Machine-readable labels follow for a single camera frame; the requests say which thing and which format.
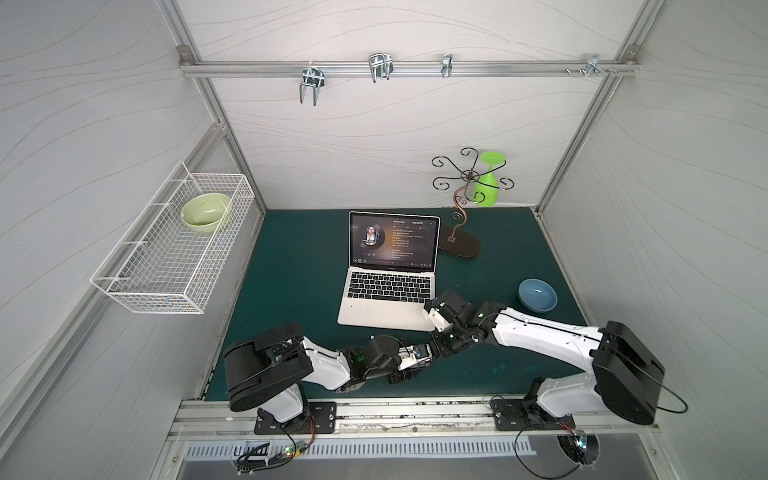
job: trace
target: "green cup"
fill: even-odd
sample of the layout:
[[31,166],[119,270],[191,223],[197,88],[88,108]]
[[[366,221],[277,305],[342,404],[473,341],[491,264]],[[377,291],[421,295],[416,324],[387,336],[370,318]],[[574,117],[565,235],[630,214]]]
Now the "green cup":
[[480,207],[492,207],[496,203],[496,197],[498,196],[498,182],[496,177],[490,173],[496,165],[501,165],[506,161],[504,155],[496,151],[486,151],[480,155],[480,161],[489,166],[488,173],[480,177],[480,181],[485,184],[475,184],[475,192],[472,195],[474,201],[480,201],[478,204]]
[[480,181],[483,184],[475,184],[475,192],[472,195],[472,199],[474,201],[482,201],[478,204],[480,207],[492,207],[496,203],[496,197],[498,196],[498,182],[496,181],[496,177],[493,176],[493,174],[485,174],[482,177],[480,177]]

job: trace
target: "aluminum frame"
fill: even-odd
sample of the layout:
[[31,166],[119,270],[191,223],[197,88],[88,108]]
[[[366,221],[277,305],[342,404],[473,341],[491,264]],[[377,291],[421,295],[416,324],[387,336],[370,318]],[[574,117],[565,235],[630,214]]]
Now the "aluminum frame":
[[[166,25],[170,29],[170,33],[174,37],[176,45],[186,45],[190,50],[189,54],[191,58],[193,60],[199,58],[200,56],[197,53],[197,47],[192,39],[192,35],[190,35],[189,29],[187,29],[187,24],[184,23],[184,19],[181,17],[181,10],[175,0],[157,0],[157,6],[163,15]],[[229,118],[227,118],[227,115],[224,113],[221,101],[214,89],[214,84],[206,78],[195,78],[194,82],[197,89],[200,91],[200,95],[203,97],[210,114],[224,125],[224,128],[226,129],[224,143],[227,145],[227,149],[230,151],[237,168],[246,176],[251,189],[256,194],[255,204],[257,208],[262,215],[266,215],[264,198],[261,192],[259,192],[256,179],[253,177],[253,172],[243,154],[243,149],[234,135],[234,130],[232,129]]]
[[[305,61],[199,61],[181,65],[185,77],[190,78],[301,78],[309,64]],[[584,61],[452,61],[451,77],[569,77],[581,78]],[[637,63],[621,59],[601,61],[600,68],[610,77],[633,77],[641,69]],[[325,78],[370,78],[367,61],[313,61],[312,68],[320,70]],[[394,61],[391,78],[444,78],[443,62]],[[599,72],[594,77],[603,76]]]
[[[222,139],[222,128],[223,125],[221,123],[212,123],[208,131],[184,161],[188,167],[196,170],[208,158],[216,143]],[[175,188],[172,183],[167,183],[167,189],[161,189],[161,191],[157,192],[157,195],[165,195],[168,193],[168,189]],[[263,218],[264,214],[260,214],[256,225],[253,227],[255,235],[258,234]],[[140,232],[145,231],[153,219],[153,217],[139,216],[127,229],[126,237],[135,237]],[[253,244],[255,242],[256,237],[253,238],[251,244],[251,253],[253,252]],[[118,247],[130,248],[130,246],[125,246],[122,243],[116,246],[116,248]],[[109,261],[112,263],[103,265],[103,267],[116,269],[122,261],[120,255],[114,257],[110,255],[108,259],[111,259]],[[249,262],[249,260],[245,262],[245,266],[240,271],[238,284],[242,284]],[[42,407],[58,380],[72,363],[72,360],[74,360],[80,348],[104,314],[105,309],[113,303],[110,297],[104,295],[99,289],[95,287],[90,288],[69,316],[67,316],[38,359],[11,392],[8,399],[0,406],[0,465],[5,462],[9,452],[21,437],[28,422]],[[223,331],[226,331],[226,325],[231,318],[232,309],[233,305],[230,306],[227,317],[223,319]]]
[[[656,20],[661,7],[666,0],[646,0],[637,13],[632,26],[630,27],[627,37],[619,46],[617,52],[617,60],[625,58],[634,58],[637,56],[643,40],[650,31],[650,27]],[[571,142],[565,148],[558,166],[554,169],[547,187],[544,189],[544,193],[541,195],[538,205],[535,208],[537,214],[542,214],[547,209],[549,204],[554,198],[554,194],[558,189],[558,185],[565,178],[566,173],[571,168],[571,165],[581,152],[584,142],[589,138],[589,134],[592,132],[595,124],[598,122],[598,118],[608,105],[608,101],[613,97],[616,88],[619,86],[621,76],[610,76],[603,79],[598,91],[595,92],[592,102],[587,107],[587,113],[581,119],[581,123],[576,129]]]
[[[504,396],[521,399],[522,396]],[[509,435],[497,432],[491,396],[402,397],[374,399],[317,399],[336,402],[336,431],[329,438],[386,436]],[[184,401],[167,441],[253,439],[256,410],[232,412],[227,402]],[[587,433],[658,433],[656,425],[635,425],[611,412],[576,413],[574,420]],[[526,431],[526,435],[556,435],[558,430]],[[281,438],[259,435],[258,438]]]

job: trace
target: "metal scroll stand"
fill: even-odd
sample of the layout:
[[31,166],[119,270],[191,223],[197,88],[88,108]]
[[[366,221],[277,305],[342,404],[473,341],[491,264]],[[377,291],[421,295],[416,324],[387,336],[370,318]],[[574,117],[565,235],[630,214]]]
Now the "metal scroll stand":
[[485,163],[487,163],[490,166],[490,170],[487,171],[485,174],[480,174],[477,170],[475,170],[475,166],[478,163],[478,159],[480,158],[480,154],[477,150],[474,148],[462,148],[461,154],[465,157],[468,157],[470,153],[475,153],[475,161],[472,163],[472,167],[468,170],[462,170],[459,167],[456,167],[456,164],[453,163],[453,161],[448,158],[444,157],[442,155],[439,155],[438,157],[435,157],[432,159],[432,165],[435,167],[442,167],[445,165],[445,162],[443,162],[442,158],[445,158],[448,162],[450,162],[451,165],[458,171],[459,176],[458,177],[435,177],[434,180],[432,180],[432,186],[437,190],[448,190],[451,185],[448,182],[439,182],[436,183],[437,180],[463,180],[465,182],[464,186],[459,188],[454,194],[453,194],[453,204],[456,205],[456,208],[459,209],[459,212],[454,212],[453,217],[456,220],[461,220],[462,222],[453,227],[453,230],[440,230],[440,237],[438,241],[438,248],[440,250],[443,250],[444,252],[450,253],[451,255],[455,255],[459,258],[474,258],[480,253],[480,241],[472,236],[469,233],[466,233],[464,230],[459,230],[460,227],[462,227],[465,223],[467,223],[467,212],[462,208],[462,205],[466,205],[467,202],[472,202],[474,204],[482,204],[486,200],[485,193],[480,191],[479,189],[475,188],[474,193],[472,194],[472,198],[467,197],[467,189],[470,184],[477,184],[484,185],[487,188],[495,188],[497,190],[510,190],[511,188],[515,187],[515,182],[507,177],[502,177],[498,179],[498,182],[501,184],[499,186],[498,184],[493,185],[486,183],[484,181],[481,181],[481,177],[485,177],[486,175],[490,174],[491,172],[497,171],[499,168],[504,167],[507,164],[506,159],[503,160],[503,163],[498,165],[498,162],[495,161],[495,159],[500,158],[501,155],[498,156],[489,156],[487,159],[482,159]]

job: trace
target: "laptop screen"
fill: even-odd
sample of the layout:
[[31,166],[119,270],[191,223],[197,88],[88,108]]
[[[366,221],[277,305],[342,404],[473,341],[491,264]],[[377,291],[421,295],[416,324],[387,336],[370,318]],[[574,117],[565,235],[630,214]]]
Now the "laptop screen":
[[349,212],[349,265],[434,272],[440,217]]

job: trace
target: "green table surface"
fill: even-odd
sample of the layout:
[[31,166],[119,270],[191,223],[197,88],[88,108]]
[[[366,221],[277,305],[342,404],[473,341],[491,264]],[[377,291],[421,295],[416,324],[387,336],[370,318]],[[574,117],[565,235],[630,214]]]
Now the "green table surface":
[[[436,215],[441,228],[452,228],[455,210],[408,209],[397,213]],[[348,210],[269,210],[248,266],[230,321],[225,348],[249,336],[288,322],[301,324],[304,335],[328,349],[364,346],[371,335],[387,333],[414,343],[428,333],[342,326],[336,323],[346,279]],[[504,303],[524,313],[573,325],[586,325],[565,278],[528,208],[475,208],[463,227],[481,243],[470,260],[440,252],[435,272],[437,293],[453,289],[476,305]],[[558,293],[550,313],[529,312],[517,289],[527,278],[539,278]],[[386,378],[369,380],[347,397],[403,397],[526,393],[536,377],[558,378],[579,369],[525,349],[476,346],[439,359],[417,377],[396,385]],[[220,357],[206,400],[227,398],[227,380]],[[341,396],[304,382],[308,398]]]

